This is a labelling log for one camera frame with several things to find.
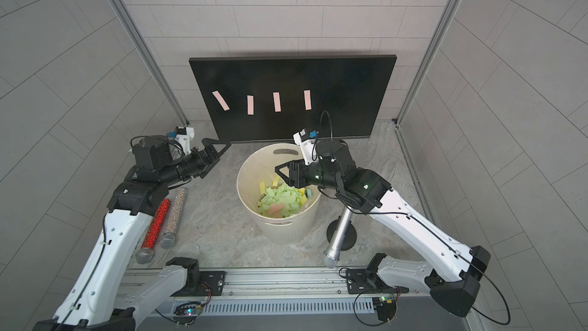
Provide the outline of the pink sticky note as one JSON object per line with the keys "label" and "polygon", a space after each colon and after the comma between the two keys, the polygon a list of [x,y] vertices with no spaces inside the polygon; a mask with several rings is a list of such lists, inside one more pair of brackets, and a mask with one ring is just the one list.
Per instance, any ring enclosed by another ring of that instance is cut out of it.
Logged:
{"label": "pink sticky note", "polygon": [[277,218],[281,217],[280,212],[285,208],[284,204],[272,204],[269,209],[267,210],[266,214],[269,217],[274,217],[277,215]]}
{"label": "pink sticky note", "polygon": [[274,110],[276,113],[279,113],[282,109],[281,109],[281,99],[280,99],[280,93],[279,92],[274,92],[273,93],[273,105],[274,105]]}
{"label": "pink sticky note", "polygon": [[230,107],[228,105],[228,103],[226,102],[226,100],[222,97],[222,95],[220,94],[220,92],[218,90],[215,90],[212,92],[212,95],[214,96],[214,98],[217,100],[217,102],[220,104],[220,107],[222,108],[223,111],[228,111],[230,110]]}
{"label": "pink sticky note", "polygon": [[312,110],[311,90],[304,90],[304,104],[305,110]]}
{"label": "pink sticky note", "polygon": [[254,115],[254,96],[247,96],[247,114],[250,116]]}

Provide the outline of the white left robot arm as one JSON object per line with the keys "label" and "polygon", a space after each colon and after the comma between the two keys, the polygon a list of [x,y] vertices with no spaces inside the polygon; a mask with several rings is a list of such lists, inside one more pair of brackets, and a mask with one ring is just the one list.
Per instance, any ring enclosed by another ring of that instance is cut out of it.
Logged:
{"label": "white left robot arm", "polygon": [[116,304],[116,295],[133,251],[171,188],[191,178],[204,178],[231,146],[204,138],[203,150],[173,159],[172,141],[139,136],[132,146],[136,165],[115,189],[102,220],[102,231],[66,300],[36,330],[135,330],[165,300],[194,295],[203,288],[197,260],[175,257],[156,279]]}

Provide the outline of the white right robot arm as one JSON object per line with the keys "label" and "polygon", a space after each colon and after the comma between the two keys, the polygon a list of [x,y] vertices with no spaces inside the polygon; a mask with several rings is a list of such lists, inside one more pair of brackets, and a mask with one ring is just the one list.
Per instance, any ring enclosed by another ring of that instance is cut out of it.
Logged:
{"label": "white right robot arm", "polygon": [[401,261],[376,254],[369,270],[388,287],[427,291],[446,311],[465,317],[473,308],[490,254],[485,248],[464,245],[414,210],[378,173],[356,166],[342,140],[299,144],[303,158],[277,165],[276,174],[287,185],[315,185],[335,190],[345,206],[325,250],[326,266],[333,268],[354,215],[366,215],[390,228],[421,256]]}

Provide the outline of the pile of discarded sticky notes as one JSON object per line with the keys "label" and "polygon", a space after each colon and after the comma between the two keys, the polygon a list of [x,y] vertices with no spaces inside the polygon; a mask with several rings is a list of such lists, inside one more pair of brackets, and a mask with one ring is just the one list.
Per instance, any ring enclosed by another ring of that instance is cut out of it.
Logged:
{"label": "pile of discarded sticky notes", "polygon": [[272,204],[285,205],[285,208],[280,212],[280,219],[285,219],[302,212],[309,205],[309,201],[312,198],[312,190],[287,185],[275,186],[275,178],[272,181],[273,185],[267,185],[265,181],[260,181],[260,199],[257,202],[257,213],[270,219],[279,219],[277,215],[269,217],[266,214]]}

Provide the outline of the black flat monitor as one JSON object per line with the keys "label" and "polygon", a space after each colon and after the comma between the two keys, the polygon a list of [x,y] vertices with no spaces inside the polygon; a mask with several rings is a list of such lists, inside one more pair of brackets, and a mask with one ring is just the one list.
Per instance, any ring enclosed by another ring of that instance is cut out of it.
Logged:
{"label": "black flat monitor", "polygon": [[[317,130],[322,136],[370,136],[383,104],[396,55],[190,58],[194,79],[219,139],[230,142],[291,140]],[[212,95],[218,90],[230,110]],[[312,110],[305,110],[311,90]],[[273,93],[279,92],[276,113]],[[254,115],[247,96],[254,96]]]}

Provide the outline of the cream plastic waste bin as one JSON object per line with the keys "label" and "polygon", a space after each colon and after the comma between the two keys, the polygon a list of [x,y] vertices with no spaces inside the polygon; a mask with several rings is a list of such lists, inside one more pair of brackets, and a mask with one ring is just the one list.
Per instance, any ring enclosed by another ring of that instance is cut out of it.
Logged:
{"label": "cream plastic waste bin", "polygon": [[237,175],[237,193],[240,200],[263,234],[277,244],[299,242],[310,233],[321,194],[316,186],[311,185],[307,188],[312,190],[312,198],[302,212],[285,219],[270,219],[257,213],[257,202],[260,199],[259,183],[265,181],[267,185],[273,185],[272,181],[277,176],[276,166],[302,157],[301,149],[294,144],[273,144],[248,157]]}

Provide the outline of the black round microphone base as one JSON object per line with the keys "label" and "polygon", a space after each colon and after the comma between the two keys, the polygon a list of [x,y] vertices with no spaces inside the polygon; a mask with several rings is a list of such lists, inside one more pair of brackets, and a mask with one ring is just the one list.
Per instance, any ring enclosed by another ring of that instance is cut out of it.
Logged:
{"label": "black round microphone base", "polygon": [[[338,227],[338,220],[334,220],[332,221],[326,231],[326,237],[328,242],[332,241],[332,237],[335,234],[335,230]],[[341,251],[348,251],[350,249],[352,249],[355,246],[355,243],[357,241],[357,231],[354,227],[354,225],[352,225],[352,223],[350,223],[348,225],[347,231],[345,233],[345,238],[342,242],[342,246],[341,246]]]}

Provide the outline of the red glitter microphone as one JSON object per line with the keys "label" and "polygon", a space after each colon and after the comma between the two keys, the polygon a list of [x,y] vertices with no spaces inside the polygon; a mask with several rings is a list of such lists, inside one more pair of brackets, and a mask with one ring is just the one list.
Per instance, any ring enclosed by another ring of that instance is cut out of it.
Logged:
{"label": "red glitter microphone", "polygon": [[162,226],[164,224],[165,218],[167,216],[168,210],[171,207],[171,201],[169,199],[164,199],[157,212],[154,216],[147,233],[145,234],[145,238],[142,242],[142,246],[139,251],[136,253],[136,262],[138,264],[148,264],[154,258],[154,247],[156,242],[159,238],[159,233],[162,230]]}

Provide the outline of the left green circuit board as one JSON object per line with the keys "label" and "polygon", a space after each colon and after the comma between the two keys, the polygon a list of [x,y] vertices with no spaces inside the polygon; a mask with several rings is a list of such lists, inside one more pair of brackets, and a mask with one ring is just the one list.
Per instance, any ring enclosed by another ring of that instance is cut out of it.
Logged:
{"label": "left green circuit board", "polygon": [[177,323],[190,326],[202,314],[204,307],[205,304],[200,301],[180,304],[175,308],[173,318]]}

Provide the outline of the right circuit board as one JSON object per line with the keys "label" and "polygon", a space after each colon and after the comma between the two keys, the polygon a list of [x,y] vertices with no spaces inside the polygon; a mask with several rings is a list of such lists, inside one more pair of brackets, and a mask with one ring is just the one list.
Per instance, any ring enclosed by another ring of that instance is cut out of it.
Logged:
{"label": "right circuit board", "polygon": [[372,303],[379,324],[393,320],[397,312],[397,300],[392,297],[373,297]]}

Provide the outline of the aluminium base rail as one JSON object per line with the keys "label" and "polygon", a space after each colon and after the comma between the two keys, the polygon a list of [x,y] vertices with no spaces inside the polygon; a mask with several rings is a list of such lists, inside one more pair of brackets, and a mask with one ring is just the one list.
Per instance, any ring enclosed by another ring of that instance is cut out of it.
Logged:
{"label": "aluminium base rail", "polygon": [[150,310],[173,318],[178,305],[200,301],[205,307],[199,317],[365,314],[377,318],[373,297],[392,297],[397,306],[405,297],[434,300],[427,291],[388,287],[368,267],[200,269],[189,272],[180,291],[157,291],[157,303]]}

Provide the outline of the aluminium corner post left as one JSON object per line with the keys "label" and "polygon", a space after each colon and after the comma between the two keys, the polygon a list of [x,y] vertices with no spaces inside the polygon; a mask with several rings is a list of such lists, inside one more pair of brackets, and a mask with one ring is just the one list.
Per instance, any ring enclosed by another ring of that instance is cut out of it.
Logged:
{"label": "aluminium corner post left", "polygon": [[137,28],[129,11],[123,3],[123,0],[108,0],[108,2],[119,18],[127,35],[130,37],[131,42],[136,47],[136,50],[147,67],[149,73],[173,109],[175,115],[183,125],[189,125],[190,122],[188,118],[185,116],[185,113],[179,105],[178,100],[172,92],[172,89],[170,88],[159,66],[156,64],[156,60],[152,52],[147,47],[144,37],[142,37],[142,35],[139,33],[139,29]]}

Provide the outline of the aluminium corner post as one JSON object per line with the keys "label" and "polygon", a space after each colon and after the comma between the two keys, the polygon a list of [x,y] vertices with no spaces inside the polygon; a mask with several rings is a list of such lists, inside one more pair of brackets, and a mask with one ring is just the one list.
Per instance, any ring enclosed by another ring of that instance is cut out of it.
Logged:
{"label": "aluminium corner post", "polygon": [[448,0],[439,23],[436,26],[435,32],[433,33],[430,44],[425,52],[424,58],[422,59],[421,64],[417,69],[413,83],[411,84],[411,87],[407,93],[407,97],[401,107],[400,113],[396,120],[397,128],[399,128],[406,119],[408,111],[416,98],[420,86],[424,82],[424,78],[427,75],[436,52],[438,52],[441,46],[443,38],[450,27],[451,21],[453,20],[461,1],[462,0]]}
{"label": "aluminium corner post", "polygon": [[108,2],[119,18],[127,35],[130,37],[131,42],[136,47],[136,50],[147,67],[149,73],[173,109],[175,115],[183,125],[189,125],[190,122],[188,118],[185,116],[185,113],[179,105],[178,100],[172,92],[172,89],[170,88],[159,66],[156,64],[156,60],[152,52],[147,47],[144,37],[142,37],[142,35],[139,33],[139,29],[137,28],[129,11],[123,3],[123,0],[108,0]]}

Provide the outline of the aluminium corner post right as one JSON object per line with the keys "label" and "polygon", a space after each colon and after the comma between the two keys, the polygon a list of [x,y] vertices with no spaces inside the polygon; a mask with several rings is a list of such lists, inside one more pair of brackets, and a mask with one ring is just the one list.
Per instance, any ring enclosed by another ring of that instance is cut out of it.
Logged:
{"label": "aluminium corner post right", "polygon": [[406,119],[408,111],[416,98],[420,86],[424,82],[424,78],[427,75],[436,52],[438,52],[441,46],[443,38],[450,27],[451,21],[453,20],[461,1],[462,0],[448,0],[439,23],[436,26],[435,32],[433,33],[430,44],[425,52],[424,58],[422,59],[421,64],[417,69],[413,83],[411,84],[411,87],[407,93],[407,97],[401,107],[400,113],[396,120],[397,128],[399,128]]}

